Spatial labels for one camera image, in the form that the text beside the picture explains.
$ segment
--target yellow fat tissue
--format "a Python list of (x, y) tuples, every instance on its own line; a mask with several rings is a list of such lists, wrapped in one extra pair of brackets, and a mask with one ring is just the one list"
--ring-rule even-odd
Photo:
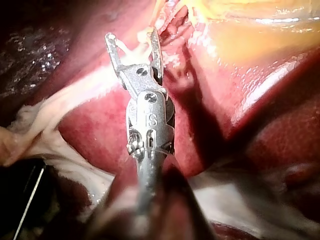
[(320, 44), (320, 0), (181, 0), (175, 12), (184, 6), (193, 27), (208, 25), (217, 56), (228, 63)]

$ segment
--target silver metal instrument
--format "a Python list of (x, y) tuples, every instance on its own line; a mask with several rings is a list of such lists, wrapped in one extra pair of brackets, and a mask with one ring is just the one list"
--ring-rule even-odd
[(153, 28), (149, 37), (151, 63), (123, 65), (116, 36), (105, 36), (115, 74), (131, 96), (126, 108), (127, 150), (137, 162), (137, 214), (144, 216), (150, 212), (164, 160), (174, 154), (175, 136), (174, 104), (162, 87), (164, 66), (157, 29)]

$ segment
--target screw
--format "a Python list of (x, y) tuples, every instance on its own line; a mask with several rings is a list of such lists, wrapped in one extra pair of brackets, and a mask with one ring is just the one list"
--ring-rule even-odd
[(157, 101), (157, 96), (154, 93), (149, 92), (144, 96), (144, 100), (147, 100), (149, 103), (153, 104)]
[(147, 70), (145, 70), (143, 67), (139, 68), (136, 71), (136, 74), (138, 74), (139, 77), (145, 76), (148, 74)]

